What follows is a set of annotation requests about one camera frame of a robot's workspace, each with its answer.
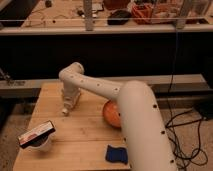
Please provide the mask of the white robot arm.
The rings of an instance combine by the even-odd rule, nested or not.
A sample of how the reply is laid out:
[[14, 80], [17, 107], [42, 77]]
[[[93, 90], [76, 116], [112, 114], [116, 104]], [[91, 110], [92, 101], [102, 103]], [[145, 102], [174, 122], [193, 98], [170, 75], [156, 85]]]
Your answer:
[[145, 82], [85, 76], [78, 62], [62, 69], [59, 79], [67, 112], [75, 106], [80, 88], [117, 102], [131, 171], [178, 171], [155, 95]]

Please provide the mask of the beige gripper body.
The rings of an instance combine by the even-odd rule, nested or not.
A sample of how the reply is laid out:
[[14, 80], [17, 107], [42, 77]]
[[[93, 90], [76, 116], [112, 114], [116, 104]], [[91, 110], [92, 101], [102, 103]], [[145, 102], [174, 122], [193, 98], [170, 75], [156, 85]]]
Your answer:
[[80, 95], [81, 91], [76, 86], [64, 86], [62, 89], [62, 100], [65, 98], [74, 98], [78, 102]]

